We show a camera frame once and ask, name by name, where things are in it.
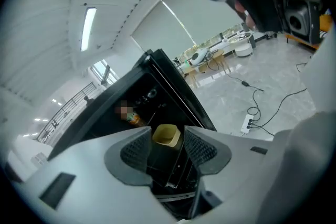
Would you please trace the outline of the white roller blinds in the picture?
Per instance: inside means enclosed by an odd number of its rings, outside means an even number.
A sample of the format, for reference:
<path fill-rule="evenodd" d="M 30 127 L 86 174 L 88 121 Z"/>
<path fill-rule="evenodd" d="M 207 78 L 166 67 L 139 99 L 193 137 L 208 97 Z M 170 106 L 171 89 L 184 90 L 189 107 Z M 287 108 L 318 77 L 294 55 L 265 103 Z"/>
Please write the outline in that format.
<path fill-rule="evenodd" d="M 132 37 L 144 50 L 163 49 L 173 59 L 241 22 L 225 2 L 161 0 Z"/>

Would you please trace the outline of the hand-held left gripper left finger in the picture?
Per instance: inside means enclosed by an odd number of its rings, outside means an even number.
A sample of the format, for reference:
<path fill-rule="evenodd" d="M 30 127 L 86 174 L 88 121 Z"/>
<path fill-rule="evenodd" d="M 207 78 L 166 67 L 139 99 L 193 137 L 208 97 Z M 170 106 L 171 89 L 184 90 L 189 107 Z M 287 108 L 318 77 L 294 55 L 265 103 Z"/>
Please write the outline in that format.
<path fill-rule="evenodd" d="M 14 188 L 46 224 L 176 224 L 146 173 L 151 128 L 75 144 Z"/>

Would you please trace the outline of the white power strip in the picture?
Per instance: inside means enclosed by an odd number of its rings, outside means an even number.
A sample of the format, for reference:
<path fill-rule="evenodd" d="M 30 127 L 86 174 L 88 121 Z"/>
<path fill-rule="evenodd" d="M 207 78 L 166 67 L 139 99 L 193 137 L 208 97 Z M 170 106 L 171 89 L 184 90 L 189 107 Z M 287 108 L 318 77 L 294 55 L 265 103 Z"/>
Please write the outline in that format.
<path fill-rule="evenodd" d="M 242 134 L 248 134 L 249 133 L 251 122 L 253 121 L 253 119 L 254 119 L 254 116 L 251 115 L 251 114 L 247 114 L 245 116 L 245 119 L 243 121 L 242 127 L 240 129 L 240 132 Z"/>

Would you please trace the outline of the black metal railing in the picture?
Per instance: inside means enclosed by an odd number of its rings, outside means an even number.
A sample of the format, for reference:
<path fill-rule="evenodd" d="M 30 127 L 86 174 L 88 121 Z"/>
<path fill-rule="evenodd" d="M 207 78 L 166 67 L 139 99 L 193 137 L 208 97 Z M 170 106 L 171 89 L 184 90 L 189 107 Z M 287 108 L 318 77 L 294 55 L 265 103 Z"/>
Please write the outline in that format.
<path fill-rule="evenodd" d="M 77 94 L 75 94 L 67 103 L 61 106 L 57 113 L 50 119 L 37 136 L 37 141 L 46 143 L 55 131 L 59 130 L 63 123 L 73 119 L 75 114 L 85 107 L 84 97 L 95 98 L 101 93 L 93 82 L 89 83 Z"/>

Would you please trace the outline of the black studio monitor speaker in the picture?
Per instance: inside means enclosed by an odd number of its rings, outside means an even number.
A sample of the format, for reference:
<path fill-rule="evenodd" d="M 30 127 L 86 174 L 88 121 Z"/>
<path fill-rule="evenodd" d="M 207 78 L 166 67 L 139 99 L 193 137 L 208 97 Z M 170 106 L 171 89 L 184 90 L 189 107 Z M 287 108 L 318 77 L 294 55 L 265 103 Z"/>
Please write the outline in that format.
<path fill-rule="evenodd" d="M 315 45 L 320 42 L 320 11 L 316 1 L 286 0 L 284 31 L 301 41 Z"/>

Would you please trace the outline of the black cabinet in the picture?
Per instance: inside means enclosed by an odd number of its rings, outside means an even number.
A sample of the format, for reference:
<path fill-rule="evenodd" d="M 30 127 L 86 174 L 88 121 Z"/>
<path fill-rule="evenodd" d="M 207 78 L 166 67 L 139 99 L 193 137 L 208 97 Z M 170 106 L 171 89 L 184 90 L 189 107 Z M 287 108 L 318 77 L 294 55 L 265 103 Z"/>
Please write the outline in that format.
<path fill-rule="evenodd" d="M 71 123 L 49 155 L 52 159 L 80 142 L 137 128 L 127 122 L 127 113 L 139 114 L 155 131 L 160 124 L 215 130 L 199 100 L 163 50 L 145 52 L 134 67 L 102 94 L 94 98 Z M 184 148 L 173 149 L 151 142 L 146 173 L 152 191 L 166 198 L 163 207 L 176 219 L 188 218 L 192 206 L 189 193 L 196 190 L 197 171 Z"/>

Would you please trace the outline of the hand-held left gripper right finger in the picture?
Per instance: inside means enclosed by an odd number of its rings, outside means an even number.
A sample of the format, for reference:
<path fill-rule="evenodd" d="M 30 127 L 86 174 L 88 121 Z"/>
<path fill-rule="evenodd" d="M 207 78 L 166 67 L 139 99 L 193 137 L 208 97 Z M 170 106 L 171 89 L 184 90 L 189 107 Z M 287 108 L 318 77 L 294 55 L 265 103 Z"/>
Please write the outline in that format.
<path fill-rule="evenodd" d="M 270 145 L 270 141 L 186 126 L 184 148 L 197 170 L 190 218 L 222 205 L 262 164 Z"/>

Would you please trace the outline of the white dome device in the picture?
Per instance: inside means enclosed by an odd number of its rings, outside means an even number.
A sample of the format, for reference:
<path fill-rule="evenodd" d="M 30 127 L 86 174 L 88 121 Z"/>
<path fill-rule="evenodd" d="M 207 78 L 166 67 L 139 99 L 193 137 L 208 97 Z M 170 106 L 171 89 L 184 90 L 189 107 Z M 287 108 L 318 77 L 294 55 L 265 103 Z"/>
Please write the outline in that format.
<path fill-rule="evenodd" d="M 207 48 L 198 49 L 191 57 L 190 64 L 192 66 L 198 65 L 204 61 L 204 59 L 209 54 L 209 50 Z"/>

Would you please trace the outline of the orange drink bottle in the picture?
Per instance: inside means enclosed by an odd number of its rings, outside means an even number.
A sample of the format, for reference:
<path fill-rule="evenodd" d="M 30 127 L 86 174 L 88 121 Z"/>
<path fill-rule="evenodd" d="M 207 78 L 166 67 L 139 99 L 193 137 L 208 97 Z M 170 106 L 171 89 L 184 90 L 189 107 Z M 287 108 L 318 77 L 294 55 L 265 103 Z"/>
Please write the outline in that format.
<path fill-rule="evenodd" d="M 135 111 L 127 113 L 127 122 L 135 127 L 144 127 L 147 126 L 147 123 L 142 119 L 138 113 Z"/>

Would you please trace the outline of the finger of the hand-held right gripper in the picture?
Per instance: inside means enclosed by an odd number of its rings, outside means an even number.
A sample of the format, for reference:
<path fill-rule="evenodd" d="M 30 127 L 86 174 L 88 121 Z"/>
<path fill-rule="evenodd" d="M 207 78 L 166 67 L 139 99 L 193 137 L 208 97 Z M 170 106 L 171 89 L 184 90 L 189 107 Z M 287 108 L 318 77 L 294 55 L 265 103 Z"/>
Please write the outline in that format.
<path fill-rule="evenodd" d="M 336 25 L 300 73 L 318 112 L 336 111 Z"/>
<path fill-rule="evenodd" d="M 258 216 L 258 224 L 310 224 L 333 194 L 336 111 L 319 112 L 289 135 L 283 159 Z"/>

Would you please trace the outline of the ceiling lamp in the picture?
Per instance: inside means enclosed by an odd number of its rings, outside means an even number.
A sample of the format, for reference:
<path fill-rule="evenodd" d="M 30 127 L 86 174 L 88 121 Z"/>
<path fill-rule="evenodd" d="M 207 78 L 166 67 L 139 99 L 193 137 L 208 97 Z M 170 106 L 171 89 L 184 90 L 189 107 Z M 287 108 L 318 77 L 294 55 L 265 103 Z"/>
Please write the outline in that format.
<path fill-rule="evenodd" d="M 89 46 L 90 33 L 93 25 L 93 21 L 96 15 L 97 9 L 95 7 L 89 7 L 85 13 L 85 19 L 82 30 L 82 38 L 80 50 L 81 52 L 86 51 Z"/>

